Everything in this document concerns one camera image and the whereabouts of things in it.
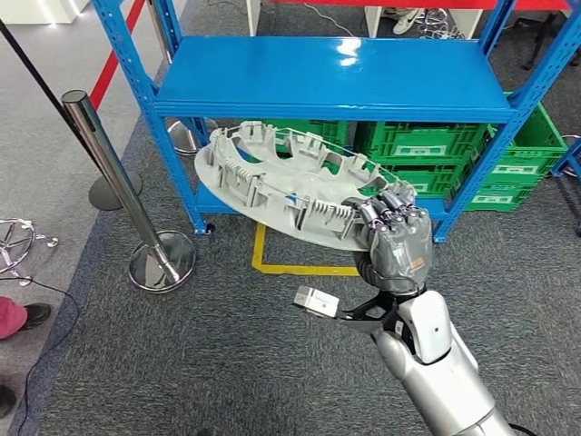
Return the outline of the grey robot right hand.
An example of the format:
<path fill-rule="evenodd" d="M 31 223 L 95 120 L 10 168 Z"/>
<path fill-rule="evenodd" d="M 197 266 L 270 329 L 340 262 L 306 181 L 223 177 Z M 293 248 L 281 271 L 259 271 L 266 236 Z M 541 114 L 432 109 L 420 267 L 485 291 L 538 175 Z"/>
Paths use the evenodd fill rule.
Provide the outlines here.
<path fill-rule="evenodd" d="M 415 203 L 412 186 L 390 185 L 367 199 L 342 202 L 362 219 L 362 252 L 354 252 L 365 282 L 394 295 L 423 292 L 432 265 L 433 240 L 429 212 Z"/>

